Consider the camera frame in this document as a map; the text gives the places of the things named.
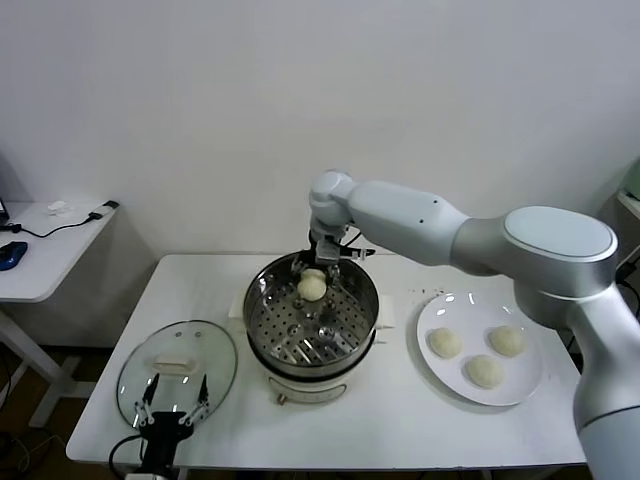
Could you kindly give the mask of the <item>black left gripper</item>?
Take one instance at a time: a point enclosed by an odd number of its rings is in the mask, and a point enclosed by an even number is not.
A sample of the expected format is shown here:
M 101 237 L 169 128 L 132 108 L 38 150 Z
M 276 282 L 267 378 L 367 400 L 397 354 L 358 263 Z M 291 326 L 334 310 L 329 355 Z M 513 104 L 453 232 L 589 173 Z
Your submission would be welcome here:
M 134 403 L 133 428 L 139 428 L 147 442 L 141 470 L 170 470 L 180 442 L 193 435 L 194 426 L 210 414 L 207 375 L 200 384 L 195 406 L 184 412 L 154 412 L 151 405 L 159 384 L 159 374 L 147 382 L 142 399 Z

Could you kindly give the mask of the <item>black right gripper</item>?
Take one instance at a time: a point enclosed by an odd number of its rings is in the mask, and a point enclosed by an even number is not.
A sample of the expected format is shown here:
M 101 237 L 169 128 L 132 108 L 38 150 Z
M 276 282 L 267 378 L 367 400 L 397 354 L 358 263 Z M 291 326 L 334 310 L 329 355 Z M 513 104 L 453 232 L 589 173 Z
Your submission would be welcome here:
M 348 227 L 323 231 L 311 229 L 309 248 L 297 252 L 291 261 L 292 277 L 298 279 L 307 268 L 326 268 L 327 283 L 335 288 L 340 286 L 341 270 L 338 263 L 350 258 L 348 248 L 341 243 L 348 230 Z

